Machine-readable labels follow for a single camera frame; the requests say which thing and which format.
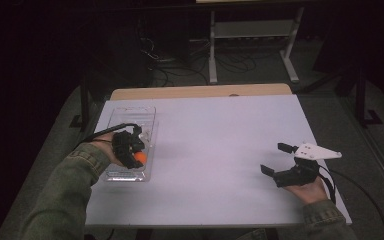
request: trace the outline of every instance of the sleeve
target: sleeve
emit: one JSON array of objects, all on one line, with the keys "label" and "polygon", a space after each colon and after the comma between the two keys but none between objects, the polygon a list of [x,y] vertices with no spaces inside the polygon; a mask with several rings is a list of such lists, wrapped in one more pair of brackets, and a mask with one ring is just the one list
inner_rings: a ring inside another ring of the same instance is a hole
[{"label": "sleeve", "polygon": [[91,144],[81,144],[52,172],[20,239],[83,239],[91,186],[108,167],[108,157]]},{"label": "sleeve", "polygon": [[345,217],[330,200],[304,206],[304,222],[309,239],[356,240]]}]

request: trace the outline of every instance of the floor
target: floor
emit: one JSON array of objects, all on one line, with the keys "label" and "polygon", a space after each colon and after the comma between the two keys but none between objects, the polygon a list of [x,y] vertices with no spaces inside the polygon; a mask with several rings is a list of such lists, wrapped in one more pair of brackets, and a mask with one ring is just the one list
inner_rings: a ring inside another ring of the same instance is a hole
[{"label": "floor", "polygon": [[[208,84],[207,42],[196,41],[189,64],[171,61],[170,56],[151,66],[152,87],[193,86]],[[293,91],[314,83],[325,76],[312,70],[322,46],[321,40],[298,41],[293,49],[293,62],[300,83],[292,84],[284,69],[278,50],[283,39],[230,40],[217,43],[218,84],[287,83]],[[364,188],[384,215],[384,96],[368,83],[366,106],[379,115],[383,124],[363,128],[354,118],[354,92],[338,97],[334,88],[339,79],[332,79],[309,94],[298,95],[317,142],[337,149],[343,158],[327,161],[338,171]],[[19,227],[32,209],[47,176],[61,159],[84,137],[78,128],[69,125],[80,114],[79,89],[67,99],[50,131],[10,213],[0,230],[0,239],[14,239]],[[92,104],[92,123],[101,104]],[[93,124],[86,132],[91,131]],[[351,227],[360,239],[384,239],[384,226],[369,198],[347,179],[336,176],[337,185],[353,220]],[[107,239],[112,229],[86,229],[97,239]],[[302,227],[279,228],[282,240],[306,239]],[[116,229],[112,239],[134,239],[136,229]]]}]

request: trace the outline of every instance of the white table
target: white table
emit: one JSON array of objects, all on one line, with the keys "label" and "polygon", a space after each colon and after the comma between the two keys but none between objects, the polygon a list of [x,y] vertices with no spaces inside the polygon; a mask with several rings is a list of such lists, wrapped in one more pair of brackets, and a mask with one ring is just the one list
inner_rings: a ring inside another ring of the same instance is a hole
[{"label": "white table", "polygon": [[[294,165],[293,156],[277,150],[277,143],[316,144],[295,95],[161,95],[108,101],[96,131],[107,127],[115,107],[147,106],[156,108],[159,124],[151,180],[100,180],[93,186],[87,226],[279,227],[303,223],[299,200],[260,172],[260,164],[276,171]],[[351,223],[338,193],[336,198]]]}]

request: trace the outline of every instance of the white metal leg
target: white metal leg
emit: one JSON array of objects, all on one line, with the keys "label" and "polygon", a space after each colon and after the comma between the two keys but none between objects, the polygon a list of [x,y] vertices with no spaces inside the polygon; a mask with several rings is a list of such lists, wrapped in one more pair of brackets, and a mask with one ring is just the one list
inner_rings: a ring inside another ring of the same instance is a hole
[{"label": "white metal leg", "polygon": [[292,62],[289,56],[291,55],[292,47],[294,46],[295,38],[298,33],[303,12],[304,12],[303,7],[298,9],[297,15],[295,16],[295,19],[294,19],[294,23],[292,24],[291,31],[289,33],[288,45],[286,45],[285,50],[280,51],[280,56],[282,57],[283,64],[285,65],[286,71],[289,74],[289,78],[293,83],[298,83],[299,78],[297,73],[295,72],[294,66],[292,65]]},{"label": "white metal leg", "polygon": [[214,57],[214,11],[211,11],[211,26],[210,26],[210,58],[208,61],[208,70],[210,73],[210,84],[217,84],[217,69],[216,69],[216,59]]}]

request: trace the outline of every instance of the plastic container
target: plastic container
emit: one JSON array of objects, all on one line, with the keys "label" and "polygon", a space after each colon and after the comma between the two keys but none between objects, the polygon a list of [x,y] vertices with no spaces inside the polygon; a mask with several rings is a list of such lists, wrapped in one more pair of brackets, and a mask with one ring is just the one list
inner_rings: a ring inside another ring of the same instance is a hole
[{"label": "plastic container", "polygon": [[[142,127],[141,140],[145,143],[143,153],[147,155],[147,161],[143,167],[127,169],[111,163],[101,175],[104,181],[112,182],[146,182],[151,178],[153,153],[157,125],[155,122],[155,107],[120,107],[115,108],[111,114],[108,128],[121,123],[135,123]],[[133,127],[126,127],[119,131],[133,132]]]}]

